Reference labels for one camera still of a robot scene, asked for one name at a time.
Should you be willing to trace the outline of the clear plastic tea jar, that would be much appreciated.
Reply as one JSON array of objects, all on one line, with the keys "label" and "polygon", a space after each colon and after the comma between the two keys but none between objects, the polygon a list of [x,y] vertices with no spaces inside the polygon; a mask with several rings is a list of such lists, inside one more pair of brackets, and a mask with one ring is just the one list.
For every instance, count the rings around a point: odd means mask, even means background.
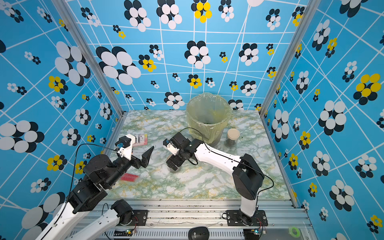
[{"label": "clear plastic tea jar", "polygon": [[207,162],[206,159],[200,159],[199,165],[202,165],[201,167],[205,171],[211,171],[214,167],[210,162]]}]

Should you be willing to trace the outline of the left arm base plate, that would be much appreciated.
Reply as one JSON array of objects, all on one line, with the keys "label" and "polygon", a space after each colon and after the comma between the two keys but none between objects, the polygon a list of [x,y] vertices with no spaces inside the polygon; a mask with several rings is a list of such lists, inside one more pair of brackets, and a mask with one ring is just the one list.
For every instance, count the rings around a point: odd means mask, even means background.
[{"label": "left arm base plate", "polygon": [[145,226],[148,219],[148,210],[133,210],[123,214],[120,218],[120,226]]}]

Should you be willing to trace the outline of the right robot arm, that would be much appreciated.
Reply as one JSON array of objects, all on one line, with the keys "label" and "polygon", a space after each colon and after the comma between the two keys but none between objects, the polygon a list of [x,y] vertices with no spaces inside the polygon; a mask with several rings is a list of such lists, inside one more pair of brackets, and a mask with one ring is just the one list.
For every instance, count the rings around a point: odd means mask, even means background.
[{"label": "right robot arm", "polygon": [[171,138],[164,140],[163,146],[172,154],[167,160],[167,166],[173,171],[176,171],[184,161],[194,159],[198,163],[210,164],[228,173],[234,181],[237,192],[241,195],[238,221],[245,226],[251,226],[255,223],[258,210],[258,193],[261,191],[265,174],[251,155],[227,154],[198,139],[179,141]]}]

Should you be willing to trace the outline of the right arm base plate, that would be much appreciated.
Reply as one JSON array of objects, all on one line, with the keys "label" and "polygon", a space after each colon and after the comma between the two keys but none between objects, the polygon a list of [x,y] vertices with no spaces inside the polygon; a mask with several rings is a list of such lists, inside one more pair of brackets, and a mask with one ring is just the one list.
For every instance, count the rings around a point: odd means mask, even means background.
[{"label": "right arm base plate", "polygon": [[240,210],[227,210],[222,214],[230,227],[266,227],[268,220],[265,211],[256,211],[252,217],[247,216]]}]

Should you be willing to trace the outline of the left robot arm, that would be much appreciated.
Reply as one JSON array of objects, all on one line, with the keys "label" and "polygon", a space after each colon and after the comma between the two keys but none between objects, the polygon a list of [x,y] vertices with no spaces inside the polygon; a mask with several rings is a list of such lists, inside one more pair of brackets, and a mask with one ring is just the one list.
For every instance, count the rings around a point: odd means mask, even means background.
[{"label": "left robot arm", "polygon": [[69,193],[65,205],[37,236],[38,240],[95,240],[106,231],[121,226],[144,226],[147,211],[134,211],[125,200],[118,200],[98,219],[71,235],[72,230],[107,196],[107,189],[130,167],[146,168],[154,148],[149,148],[138,159],[129,149],[122,149],[115,161],[106,155],[97,155],[85,167],[86,177]]}]

